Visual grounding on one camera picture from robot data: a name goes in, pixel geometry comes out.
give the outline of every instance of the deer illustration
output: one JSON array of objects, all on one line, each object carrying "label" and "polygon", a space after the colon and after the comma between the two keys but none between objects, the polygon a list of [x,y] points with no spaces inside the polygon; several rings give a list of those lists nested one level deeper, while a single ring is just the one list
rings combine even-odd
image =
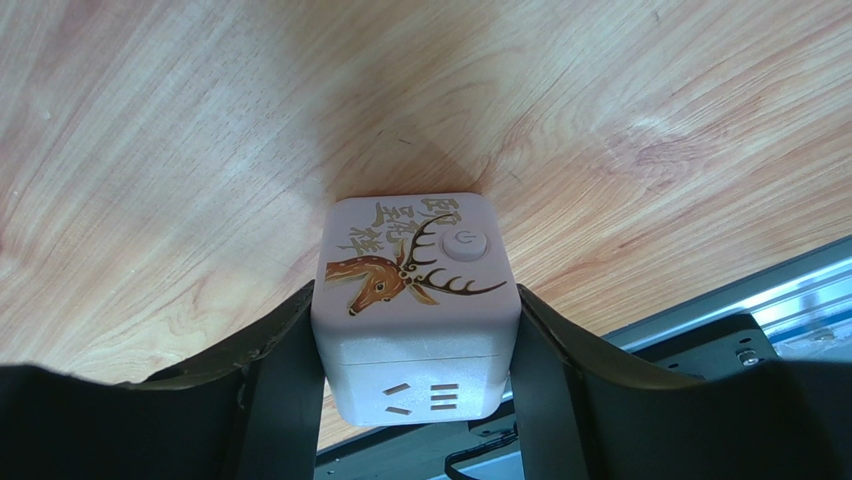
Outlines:
[{"label": "deer illustration", "polygon": [[434,235],[435,232],[427,232],[426,228],[433,222],[451,215],[440,215],[424,222],[414,233],[411,239],[411,248],[406,255],[405,239],[396,244],[394,251],[395,261],[375,255],[364,255],[350,258],[342,262],[328,262],[325,268],[325,283],[328,286],[336,286],[364,279],[358,295],[349,304],[349,315],[358,315],[370,305],[382,301],[390,302],[403,290],[408,290],[414,298],[425,305],[438,305],[438,301],[432,298],[425,289],[448,293],[450,295],[479,295],[488,293],[502,287],[505,281],[481,290],[471,290],[470,286],[475,280],[469,280],[461,289],[454,289],[453,282],[462,278],[456,276],[450,278],[443,285],[432,282],[432,276],[445,268],[435,268],[426,275],[415,275],[418,267],[432,265],[437,260],[417,260],[414,251],[420,247],[431,247],[434,243],[418,243],[421,237]]}]

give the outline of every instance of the electrical outlet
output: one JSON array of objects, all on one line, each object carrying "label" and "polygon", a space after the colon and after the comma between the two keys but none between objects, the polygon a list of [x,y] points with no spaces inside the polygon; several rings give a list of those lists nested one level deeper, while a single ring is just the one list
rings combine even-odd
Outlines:
[{"label": "electrical outlet", "polygon": [[358,198],[329,211],[311,321],[349,423],[490,415],[520,309],[497,215],[481,196]]}]

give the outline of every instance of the black cable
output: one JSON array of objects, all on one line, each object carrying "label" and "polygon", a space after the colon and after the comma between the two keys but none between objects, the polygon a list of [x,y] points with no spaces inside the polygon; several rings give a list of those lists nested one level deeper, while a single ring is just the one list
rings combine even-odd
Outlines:
[{"label": "black cable", "polygon": [[444,459],[444,474],[450,477],[450,480],[476,480],[475,478],[465,475],[460,471],[456,470],[453,465],[463,462],[465,460],[470,460],[471,458],[480,457],[485,455],[488,452],[493,452],[498,448],[503,448],[507,445],[511,445],[518,439],[518,424],[516,423],[512,432],[503,435],[500,438],[491,440],[490,442],[485,442],[482,445],[478,445],[473,448],[469,448],[467,450],[462,450],[460,452],[451,453],[447,455],[447,458]]}]

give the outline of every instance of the wooden table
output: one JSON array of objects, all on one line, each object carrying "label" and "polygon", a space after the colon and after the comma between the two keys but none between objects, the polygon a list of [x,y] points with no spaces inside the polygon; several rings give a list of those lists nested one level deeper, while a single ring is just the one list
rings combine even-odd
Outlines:
[{"label": "wooden table", "polygon": [[603,334],[852,233],[850,155],[848,0],[7,0],[0,361],[142,380],[400,193]]}]

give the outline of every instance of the screw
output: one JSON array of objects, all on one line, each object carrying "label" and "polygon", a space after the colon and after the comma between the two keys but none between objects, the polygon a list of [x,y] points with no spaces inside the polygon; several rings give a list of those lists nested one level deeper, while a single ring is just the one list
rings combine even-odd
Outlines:
[{"label": "screw", "polygon": [[761,360],[763,360],[757,356],[757,352],[750,348],[737,353],[737,358],[740,359],[746,367],[757,365]]}]

